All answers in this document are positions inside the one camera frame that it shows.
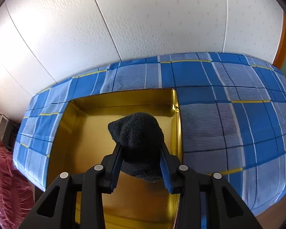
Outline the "black sock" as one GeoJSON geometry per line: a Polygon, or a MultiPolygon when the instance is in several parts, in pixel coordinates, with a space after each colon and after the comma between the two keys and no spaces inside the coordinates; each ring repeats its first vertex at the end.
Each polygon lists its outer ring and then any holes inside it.
{"type": "Polygon", "coordinates": [[[160,159],[164,134],[155,117],[134,113],[110,122],[108,131],[124,150],[121,172],[147,182],[162,179],[160,159]]]}

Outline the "gold metal tin box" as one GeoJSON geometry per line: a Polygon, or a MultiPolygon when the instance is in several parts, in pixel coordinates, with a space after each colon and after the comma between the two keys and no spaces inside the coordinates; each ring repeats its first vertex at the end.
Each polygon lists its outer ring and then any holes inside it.
{"type": "MultiPolygon", "coordinates": [[[[108,124],[127,115],[154,116],[172,155],[182,156],[177,93],[173,89],[128,90],[71,100],[58,125],[47,183],[62,172],[80,174],[100,164],[115,148],[108,124]]],[[[179,196],[162,181],[146,182],[121,173],[112,194],[103,195],[107,228],[173,228],[179,196]]]]}

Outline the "orange wooden door frame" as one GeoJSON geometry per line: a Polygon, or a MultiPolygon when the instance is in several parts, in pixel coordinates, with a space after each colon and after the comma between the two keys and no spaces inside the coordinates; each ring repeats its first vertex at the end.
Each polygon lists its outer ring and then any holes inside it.
{"type": "Polygon", "coordinates": [[[286,58],[286,13],[283,12],[283,25],[280,35],[279,46],[273,61],[273,66],[281,69],[286,58]]]}

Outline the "red pink quilted blanket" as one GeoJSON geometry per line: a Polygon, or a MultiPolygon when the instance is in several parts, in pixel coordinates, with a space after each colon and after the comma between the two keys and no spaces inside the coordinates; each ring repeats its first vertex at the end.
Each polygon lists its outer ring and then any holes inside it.
{"type": "Polygon", "coordinates": [[[12,154],[0,142],[0,226],[19,228],[34,204],[32,185],[14,167],[12,154]]]}

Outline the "blue plaid bed sheet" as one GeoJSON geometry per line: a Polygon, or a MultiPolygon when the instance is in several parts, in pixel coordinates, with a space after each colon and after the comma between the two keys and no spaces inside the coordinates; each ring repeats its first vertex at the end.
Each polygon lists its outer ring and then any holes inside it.
{"type": "Polygon", "coordinates": [[[162,55],[70,77],[31,99],[14,165],[44,190],[69,101],[148,88],[177,91],[186,165],[200,173],[222,172],[256,215],[286,194],[286,78],[270,63],[241,54],[162,55]]]}

